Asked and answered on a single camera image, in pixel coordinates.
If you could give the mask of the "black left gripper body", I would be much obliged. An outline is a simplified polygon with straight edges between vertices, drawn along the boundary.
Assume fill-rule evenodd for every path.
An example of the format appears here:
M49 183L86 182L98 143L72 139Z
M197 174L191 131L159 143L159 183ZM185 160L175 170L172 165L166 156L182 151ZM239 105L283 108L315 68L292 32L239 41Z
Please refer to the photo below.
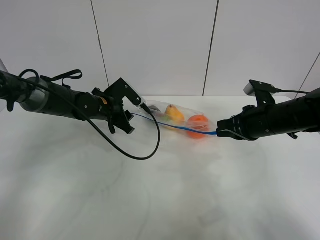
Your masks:
M105 91L101 91L99 88L95 88L92 94L102 100L101 113L109 123L120 123L128 120L123 108L123 100L116 96L112 90L108 88Z

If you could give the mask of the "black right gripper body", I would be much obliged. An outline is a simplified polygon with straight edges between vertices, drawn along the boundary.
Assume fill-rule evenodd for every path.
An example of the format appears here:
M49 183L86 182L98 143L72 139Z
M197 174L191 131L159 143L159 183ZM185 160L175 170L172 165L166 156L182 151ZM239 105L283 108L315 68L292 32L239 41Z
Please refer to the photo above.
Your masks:
M240 114L218 121L216 135L220 138L231 138L240 141L248 139L242 131Z

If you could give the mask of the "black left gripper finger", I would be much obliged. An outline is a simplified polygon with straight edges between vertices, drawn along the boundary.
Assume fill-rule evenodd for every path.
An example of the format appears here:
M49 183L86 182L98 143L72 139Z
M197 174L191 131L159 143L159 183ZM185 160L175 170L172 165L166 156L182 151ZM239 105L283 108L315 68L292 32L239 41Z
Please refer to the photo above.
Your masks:
M112 113L108 118L108 128L111 134L116 133L115 127L124 131L126 134L131 134L135 128L130 125L130 120L133 119L133 114L128 110L123 109L118 113Z

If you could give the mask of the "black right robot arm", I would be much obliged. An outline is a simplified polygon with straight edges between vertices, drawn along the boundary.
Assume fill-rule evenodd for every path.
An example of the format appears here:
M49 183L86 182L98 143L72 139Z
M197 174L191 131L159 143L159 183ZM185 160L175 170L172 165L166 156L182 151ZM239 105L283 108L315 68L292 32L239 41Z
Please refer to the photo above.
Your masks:
M299 132L320 131L320 90L278 104L247 105L230 119L217 122L217 136L234 140L259 138Z

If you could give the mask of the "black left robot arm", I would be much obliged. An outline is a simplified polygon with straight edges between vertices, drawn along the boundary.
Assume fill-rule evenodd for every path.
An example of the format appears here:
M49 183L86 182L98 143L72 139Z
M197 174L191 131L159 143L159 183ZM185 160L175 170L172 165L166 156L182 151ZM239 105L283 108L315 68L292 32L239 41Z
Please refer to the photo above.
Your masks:
M36 74L24 79L5 71L0 73L0 98L6 101L9 112L18 103L25 111L45 115L59 116L85 121L84 113L90 120L108 122L109 131L114 134L116 128L131 134L130 125L133 115L124 110L123 97L111 88L105 91L95 88L91 93L72 90L66 84L56 84L57 80L66 78L79 79L80 70L49 78Z

